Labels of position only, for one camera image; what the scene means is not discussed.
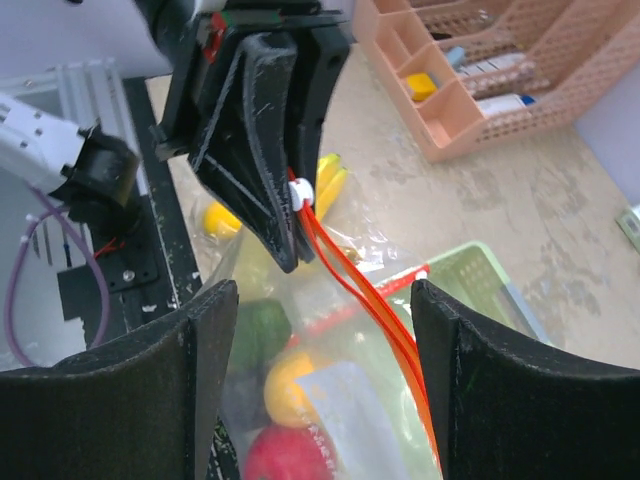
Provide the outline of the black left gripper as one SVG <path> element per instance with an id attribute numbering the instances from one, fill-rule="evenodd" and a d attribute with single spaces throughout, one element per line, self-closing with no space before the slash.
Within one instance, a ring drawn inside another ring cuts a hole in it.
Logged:
<path id="1" fill-rule="evenodd" d="M 172 67 L 157 155 L 193 151 L 205 124 L 194 173 L 286 273 L 298 257 L 284 127 L 294 171 L 315 191 L 323 125 L 350 50 L 343 22 L 319 1 L 149 4 L 149 32 Z"/>

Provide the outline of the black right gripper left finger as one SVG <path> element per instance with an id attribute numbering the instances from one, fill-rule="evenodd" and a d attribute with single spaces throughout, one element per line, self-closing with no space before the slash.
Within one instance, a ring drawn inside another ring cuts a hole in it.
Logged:
<path id="1" fill-rule="evenodd" d="M 236 284 L 49 367 L 1 376 L 5 479 L 203 479 L 236 323 Z"/>

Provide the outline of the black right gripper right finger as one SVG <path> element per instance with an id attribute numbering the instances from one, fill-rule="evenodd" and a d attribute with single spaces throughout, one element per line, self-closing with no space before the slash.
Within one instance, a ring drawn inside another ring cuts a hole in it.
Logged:
<path id="1" fill-rule="evenodd" d="M 427 280 L 411 311 L 447 479 L 635 479 L 639 373 L 513 330 Z"/>

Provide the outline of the yellow banana bunch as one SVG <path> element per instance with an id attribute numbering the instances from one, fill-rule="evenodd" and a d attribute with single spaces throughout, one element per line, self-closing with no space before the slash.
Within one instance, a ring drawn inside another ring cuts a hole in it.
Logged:
<path id="1" fill-rule="evenodd" d="M 321 157 L 316 175 L 315 215 L 322 220 L 342 192 L 348 178 L 348 169 L 341 156 L 330 153 Z"/>

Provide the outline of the red apple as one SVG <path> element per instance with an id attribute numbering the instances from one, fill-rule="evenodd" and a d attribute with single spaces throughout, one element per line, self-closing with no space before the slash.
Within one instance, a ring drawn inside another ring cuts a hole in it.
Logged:
<path id="1" fill-rule="evenodd" d="M 264 428 L 249 447 L 243 479 L 333 479 L 337 467 L 329 437 L 316 425 Z"/>

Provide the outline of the orange fruit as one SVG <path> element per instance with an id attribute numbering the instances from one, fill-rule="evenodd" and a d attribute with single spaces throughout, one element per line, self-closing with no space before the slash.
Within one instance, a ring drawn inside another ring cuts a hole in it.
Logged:
<path id="1" fill-rule="evenodd" d="M 305 349 L 289 349 L 278 356 L 267 374 L 263 391 L 270 419 L 290 428 L 318 423 L 318 414 L 297 381 L 329 363 L 326 356 Z"/>

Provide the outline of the green orange mango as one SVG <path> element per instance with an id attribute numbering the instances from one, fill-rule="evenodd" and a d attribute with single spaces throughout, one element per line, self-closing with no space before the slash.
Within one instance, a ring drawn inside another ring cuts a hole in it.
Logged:
<path id="1" fill-rule="evenodd" d="M 291 335 L 291 323 L 280 301 L 264 298 L 240 303 L 229 372 L 243 374 L 265 365 L 285 348 Z"/>

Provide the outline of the yellow mango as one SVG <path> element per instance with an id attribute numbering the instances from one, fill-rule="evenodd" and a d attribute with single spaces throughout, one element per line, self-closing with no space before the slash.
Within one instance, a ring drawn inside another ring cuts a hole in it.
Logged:
<path id="1" fill-rule="evenodd" d="M 222 204 L 212 202 L 202 214 L 202 227 L 207 235 L 226 240 L 238 233 L 242 223 Z"/>

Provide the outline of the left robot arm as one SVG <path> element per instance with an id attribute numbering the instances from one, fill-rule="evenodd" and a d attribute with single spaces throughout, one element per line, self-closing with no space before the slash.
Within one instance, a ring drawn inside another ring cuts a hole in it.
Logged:
<path id="1" fill-rule="evenodd" d="M 111 59 L 1 81 L 1 475 L 236 479 L 220 421 L 238 310 L 195 256 L 185 156 L 275 264 L 312 259 L 291 174 L 316 178 L 349 55 L 319 1 L 139 1 L 171 68 L 156 119 Z"/>

